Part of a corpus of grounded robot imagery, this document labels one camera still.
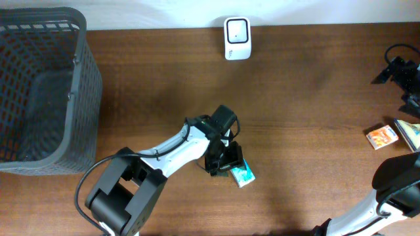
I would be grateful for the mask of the teal tissue pack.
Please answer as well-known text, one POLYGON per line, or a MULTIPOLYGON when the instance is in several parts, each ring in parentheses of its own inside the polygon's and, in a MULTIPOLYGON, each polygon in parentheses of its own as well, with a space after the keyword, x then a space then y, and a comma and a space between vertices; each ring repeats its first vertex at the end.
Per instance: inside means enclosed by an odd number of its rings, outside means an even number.
POLYGON ((256 180, 256 177, 246 160, 243 160, 243 166, 235 167, 231 169, 230 172, 239 188, 242 188, 256 180))

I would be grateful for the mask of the orange tissue pack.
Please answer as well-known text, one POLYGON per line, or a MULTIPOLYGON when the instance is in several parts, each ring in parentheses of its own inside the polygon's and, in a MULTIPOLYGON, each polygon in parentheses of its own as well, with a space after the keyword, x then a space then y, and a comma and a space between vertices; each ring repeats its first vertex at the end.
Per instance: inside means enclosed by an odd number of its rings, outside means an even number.
POLYGON ((385 125, 369 132, 366 135, 366 138, 374 150, 381 149, 399 140, 398 135, 389 125, 385 125))

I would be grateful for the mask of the yellow snack bag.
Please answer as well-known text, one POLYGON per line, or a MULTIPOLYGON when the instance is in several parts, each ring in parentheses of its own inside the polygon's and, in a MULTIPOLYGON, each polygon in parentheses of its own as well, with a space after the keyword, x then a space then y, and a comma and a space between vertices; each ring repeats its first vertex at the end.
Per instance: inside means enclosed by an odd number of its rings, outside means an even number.
POLYGON ((411 151, 419 152, 419 124, 411 124, 399 119, 395 119, 394 122, 411 151))

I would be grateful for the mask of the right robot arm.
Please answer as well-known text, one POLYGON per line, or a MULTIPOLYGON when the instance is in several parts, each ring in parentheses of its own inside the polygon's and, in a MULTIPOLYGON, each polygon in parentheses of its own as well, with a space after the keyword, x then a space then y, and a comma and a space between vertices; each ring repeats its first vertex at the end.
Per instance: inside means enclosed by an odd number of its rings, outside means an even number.
MULTIPOLYGON (((419 116, 419 64, 397 56, 375 79, 395 82, 403 91, 404 113, 419 116)), ((390 224, 419 214, 419 152, 386 159, 376 170, 372 190, 347 213, 327 219, 311 235, 378 235, 390 224)))

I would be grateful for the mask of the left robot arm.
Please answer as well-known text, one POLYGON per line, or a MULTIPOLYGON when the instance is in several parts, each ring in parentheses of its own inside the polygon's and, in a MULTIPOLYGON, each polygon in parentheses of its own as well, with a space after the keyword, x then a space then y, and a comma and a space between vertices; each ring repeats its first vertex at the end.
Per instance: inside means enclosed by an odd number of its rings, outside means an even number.
POLYGON ((203 158, 202 168, 211 176, 244 167, 242 148, 231 131, 239 123, 230 108, 220 105, 212 115, 185 119, 176 135, 156 147, 139 152, 120 149, 84 173, 85 180, 95 168, 108 163, 85 200, 90 215, 81 209, 79 192, 75 192, 78 213, 105 235, 139 235, 168 178, 185 164, 203 158))

